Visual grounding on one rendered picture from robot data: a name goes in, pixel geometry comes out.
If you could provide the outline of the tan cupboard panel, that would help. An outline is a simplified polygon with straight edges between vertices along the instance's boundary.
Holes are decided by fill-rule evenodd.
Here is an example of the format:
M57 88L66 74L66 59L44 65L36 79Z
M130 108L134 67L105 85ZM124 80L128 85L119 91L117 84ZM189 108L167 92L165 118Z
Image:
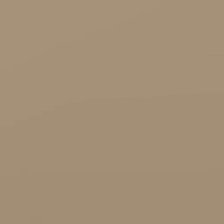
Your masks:
M0 0L0 224L224 224L224 0Z

